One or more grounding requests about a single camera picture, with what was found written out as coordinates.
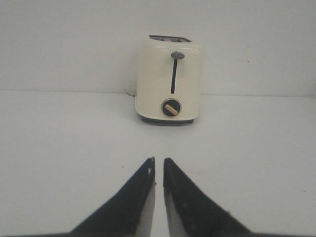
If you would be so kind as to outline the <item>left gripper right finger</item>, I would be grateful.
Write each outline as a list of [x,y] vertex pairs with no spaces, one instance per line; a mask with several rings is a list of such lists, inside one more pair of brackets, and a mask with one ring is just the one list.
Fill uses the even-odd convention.
[[164,200],[171,237],[219,237],[251,231],[205,195],[171,159],[163,164]]

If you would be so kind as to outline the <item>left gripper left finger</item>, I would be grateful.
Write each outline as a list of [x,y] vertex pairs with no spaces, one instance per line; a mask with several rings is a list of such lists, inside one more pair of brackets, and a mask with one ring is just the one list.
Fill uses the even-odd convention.
[[83,237],[149,237],[155,206],[155,159],[148,158],[106,203],[75,227]]

